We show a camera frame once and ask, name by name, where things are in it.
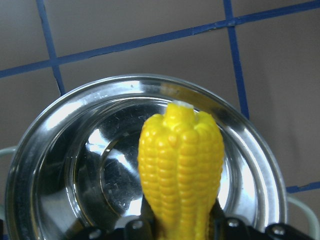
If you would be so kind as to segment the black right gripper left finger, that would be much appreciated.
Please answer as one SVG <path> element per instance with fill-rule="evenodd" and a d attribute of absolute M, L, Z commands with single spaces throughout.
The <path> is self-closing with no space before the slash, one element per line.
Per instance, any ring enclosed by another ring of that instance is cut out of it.
<path fill-rule="evenodd" d="M 124 214 L 111 207 L 103 214 L 104 225 L 90 225 L 82 229 L 83 240 L 154 240 L 155 215 L 142 195 L 132 200 Z"/>

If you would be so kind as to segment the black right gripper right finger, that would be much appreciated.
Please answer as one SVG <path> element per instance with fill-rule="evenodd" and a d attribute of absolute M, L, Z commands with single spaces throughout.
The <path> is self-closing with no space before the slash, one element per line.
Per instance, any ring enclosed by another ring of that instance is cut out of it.
<path fill-rule="evenodd" d="M 289 202 L 300 208 L 309 221 L 307 235 L 297 228 L 283 223 L 272 223 L 261 232 L 250 225 L 246 225 L 241 218 L 227 217 L 219 199 L 212 207 L 212 239 L 213 240 L 311 240 L 313 238 L 313 211 L 297 198 L 289 197 Z"/>

